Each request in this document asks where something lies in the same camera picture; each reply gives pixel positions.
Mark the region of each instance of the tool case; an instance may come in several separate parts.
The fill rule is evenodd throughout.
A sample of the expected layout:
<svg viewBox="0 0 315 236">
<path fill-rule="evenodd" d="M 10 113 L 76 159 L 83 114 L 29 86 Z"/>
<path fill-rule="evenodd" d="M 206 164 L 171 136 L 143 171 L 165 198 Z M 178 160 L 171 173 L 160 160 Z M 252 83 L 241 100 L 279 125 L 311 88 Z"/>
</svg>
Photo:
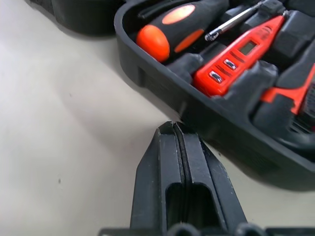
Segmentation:
<svg viewBox="0 0 315 236">
<path fill-rule="evenodd" d="M 254 19 L 233 28 L 222 40 L 211 46 L 201 40 L 197 41 L 184 53 L 190 57 L 190 54 L 206 49 L 203 60 L 191 57 L 191 64 L 183 66 L 180 61 L 175 63 L 175 59 L 162 64 L 136 44 L 137 33 L 148 23 L 139 19 L 138 13 L 156 4 L 156 0 L 31 2 L 42 5 L 60 24 L 83 34 L 109 34 L 115 27 L 120 62 L 126 75 L 138 87 L 148 89 L 173 109 L 181 121 L 202 139 L 232 158 L 246 172 L 249 167 L 261 180 L 282 188 L 315 189 L 315 153 L 312 152 L 315 148 L 315 143 L 312 143 L 315 134 L 299 134 L 293 127 L 289 128 L 290 132 L 296 133 L 293 136 L 297 137 L 298 142 L 307 141 L 308 154 L 304 155 L 303 152 L 298 152 L 299 148 L 290 148 L 290 145 L 295 145 L 294 141 L 286 142 L 281 137 L 272 137 L 273 130 L 278 128 L 276 123 L 266 122 L 265 126 L 274 127 L 272 131 L 266 130 L 265 126 L 254 125 L 259 119 L 253 117 L 262 94 L 277 83 L 278 74 L 303 57 L 307 50 L 308 67 L 315 62 L 314 49 L 308 49 L 312 46 L 315 48 L 315 1 L 282 0 L 284 6 L 290 10 L 290 19 L 278 33 L 272 48 L 232 85 L 227 95 L 211 98 L 190 84 L 189 70 L 194 66 L 202 66 L 205 61 L 213 58 L 231 42 L 230 38 L 235 39 L 234 35 L 265 19 L 264 13 L 257 12 Z M 237 9 L 254 2 L 257 1 L 230 0 L 229 9 L 215 24 L 230 19 L 236 15 Z M 295 119 L 290 118 L 292 120 L 286 122 L 294 123 Z"/>
</svg>

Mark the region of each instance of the screwdriver handle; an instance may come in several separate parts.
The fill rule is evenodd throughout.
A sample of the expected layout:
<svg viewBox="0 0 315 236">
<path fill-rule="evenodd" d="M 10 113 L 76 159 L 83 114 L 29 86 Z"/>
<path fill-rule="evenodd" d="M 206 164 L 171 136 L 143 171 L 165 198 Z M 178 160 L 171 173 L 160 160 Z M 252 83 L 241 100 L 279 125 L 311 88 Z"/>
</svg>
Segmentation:
<svg viewBox="0 0 315 236">
<path fill-rule="evenodd" d="M 228 0 L 201 0 L 171 9 L 144 26 L 136 43 L 163 62 L 195 42 L 229 7 Z"/>
</svg>

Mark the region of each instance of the black plastic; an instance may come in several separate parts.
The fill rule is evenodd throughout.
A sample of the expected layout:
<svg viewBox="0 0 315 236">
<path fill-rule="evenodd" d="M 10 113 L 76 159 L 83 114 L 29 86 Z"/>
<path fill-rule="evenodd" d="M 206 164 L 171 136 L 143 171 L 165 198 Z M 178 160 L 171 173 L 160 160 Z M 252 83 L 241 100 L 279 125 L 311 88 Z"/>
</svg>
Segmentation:
<svg viewBox="0 0 315 236">
<path fill-rule="evenodd" d="M 268 59 L 281 68 L 292 64 L 315 38 L 315 17 L 291 11 L 278 33 Z"/>
<path fill-rule="evenodd" d="M 259 10 L 248 20 L 241 25 L 241 32 L 246 31 L 259 26 L 260 24 L 270 20 L 271 18 L 283 14 L 285 7 L 281 1 L 278 0 L 266 0 L 263 2 Z"/>
<path fill-rule="evenodd" d="M 214 58 L 217 54 L 226 48 L 225 45 L 214 42 L 203 50 L 200 54 L 187 53 L 167 66 L 178 77 L 187 83 L 192 83 L 192 74 L 204 64 Z"/>
<path fill-rule="evenodd" d="M 288 91 L 300 88 L 307 82 L 314 64 L 315 41 L 293 66 L 281 74 L 275 87 Z M 253 122 L 279 143 L 315 163 L 315 133 L 301 134 L 290 129 L 295 119 L 295 114 L 291 112 L 293 107 L 291 98 L 277 94 L 273 102 L 260 105 Z"/>
<path fill-rule="evenodd" d="M 138 14 L 138 17 L 147 20 L 151 18 L 158 17 L 159 15 L 163 14 L 164 12 L 173 9 L 179 5 L 185 4 L 190 2 L 190 0 L 163 0 L 159 1 L 158 3 L 145 7 L 141 10 Z"/>
<path fill-rule="evenodd" d="M 237 6 L 237 5 L 255 5 L 260 0 L 230 0 L 231 6 Z"/>
<path fill-rule="evenodd" d="M 287 0 L 287 7 L 292 10 L 298 10 L 309 16 L 315 17 L 314 0 Z"/>
<path fill-rule="evenodd" d="M 58 23 L 88 35 L 114 33 L 114 16 L 122 0 L 30 0 L 53 14 Z"/>
<path fill-rule="evenodd" d="M 220 22 L 224 23 L 228 20 L 230 20 L 231 18 L 233 18 L 234 16 L 240 14 L 241 12 L 247 10 L 248 8 L 250 8 L 250 5 L 247 4 L 242 4 L 242 5 L 238 5 L 234 8 L 231 8 L 229 10 L 227 10 L 221 17 L 220 17 Z"/>
<path fill-rule="evenodd" d="M 181 123 L 159 127 L 140 161 L 129 229 L 99 236 L 313 236 L 247 223 L 223 165 Z"/>
</svg>

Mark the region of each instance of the black plastic tool case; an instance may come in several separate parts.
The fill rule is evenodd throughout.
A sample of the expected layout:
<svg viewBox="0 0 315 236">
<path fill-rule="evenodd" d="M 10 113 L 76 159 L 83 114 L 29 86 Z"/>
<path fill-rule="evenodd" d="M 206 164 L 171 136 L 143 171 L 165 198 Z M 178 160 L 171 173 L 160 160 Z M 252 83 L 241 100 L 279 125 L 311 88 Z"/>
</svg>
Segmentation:
<svg viewBox="0 0 315 236">
<path fill-rule="evenodd" d="M 241 167 L 250 167 L 264 181 L 289 189 L 315 189 L 315 163 L 259 131 L 247 115 L 253 106 L 250 101 L 257 102 L 270 82 L 262 82 L 255 76 L 251 80 L 245 78 L 247 86 L 258 91 L 256 94 L 244 92 L 242 96 L 233 94 L 229 99 L 209 99 L 135 44 L 136 34 L 143 26 L 137 13 L 157 1 L 32 1 L 48 9 L 61 24 L 85 34 L 111 32 L 112 19 L 119 8 L 114 20 L 118 53 L 123 71 L 137 86 L 147 88 L 203 139 Z"/>
</svg>

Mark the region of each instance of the screwdriver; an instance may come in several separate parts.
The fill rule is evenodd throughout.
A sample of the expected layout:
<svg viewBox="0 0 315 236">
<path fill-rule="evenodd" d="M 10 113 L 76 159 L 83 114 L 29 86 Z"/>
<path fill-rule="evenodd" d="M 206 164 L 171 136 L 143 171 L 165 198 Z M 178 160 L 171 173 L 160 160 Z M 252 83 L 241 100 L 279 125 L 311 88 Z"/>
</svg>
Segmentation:
<svg viewBox="0 0 315 236">
<path fill-rule="evenodd" d="M 160 15 L 144 26 L 136 43 L 159 62 L 189 47 L 229 7 L 229 0 L 186 3 Z"/>
<path fill-rule="evenodd" d="M 248 8 L 247 10 L 241 12 L 240 14 L 234 16 L 227 22 L 223 23 L 219 27 L 212 30 L 210 33 L 205 35 L 206 41 L 214 41 L 220 34 L 228 31 L 232 27 L 236 26 L 238 23 L 242 22 L 246 18 L 250 17 L 254 12 L 260 8 L 260 6 L 263 4 L 263 1 L 258 2 L 256 5 Z"/>
</svg>

